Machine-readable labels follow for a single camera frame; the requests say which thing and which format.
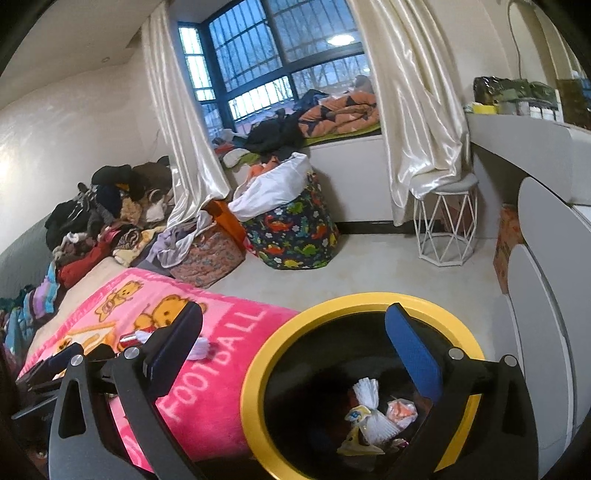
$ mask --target yellow ring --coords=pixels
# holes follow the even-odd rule
[[[324,323],[353,313],[385,312],[393,303],[400,303],[410,316],[439,330],[469,357],[484,359],[476,339],[460,320],[434,303],[416,297],[397,293],[360,293],[329,300],[300,313],[265,342],[252,361],[242,386],[242,427],[256,459],[272,476],[278,480],[314,480],[296,470],[283,458],[265,425],[265,390],[278,360],[298,339]],[[464,417],[437,470],[457,461],[472,428],[479,402],[479,395],[473,395],[468,400]]]

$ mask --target gray headboard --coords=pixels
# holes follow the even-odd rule
[[[45,221],[39,220],[0,254],[0,297],[13,298],[27,284],[39,285],[53,259],[45,243]]]

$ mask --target black baseboard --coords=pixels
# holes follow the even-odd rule
[[[343,235],[372,235],[378,233],[394,233],[397,235],[414,235],[414,222],[409,221],[395,226],[391,221],[382,222],[337,222],[339,232]],[[439,220],[433,225],[433,232],[443,232],[443,223]],[[425,223],[421,222],[421,233],[425,232]]]

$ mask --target tile floor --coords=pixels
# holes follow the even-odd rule
[[[253,255],[211,290],[224,295],[305,310],[326,300],[367,291],[391,291],[432,301],[472,331],[487,359],[493,301],[501,294],[492,258],[495,240],[479,241],[462,267],[439,268],[420,260],[414,236],[343,236],[340,251],[326,267],[280,271]]]

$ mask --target window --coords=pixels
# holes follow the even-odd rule
[[[346,0],[242,0],[179,33],[211,136],[247,134],[308,90],[344,91],[369,73]]]

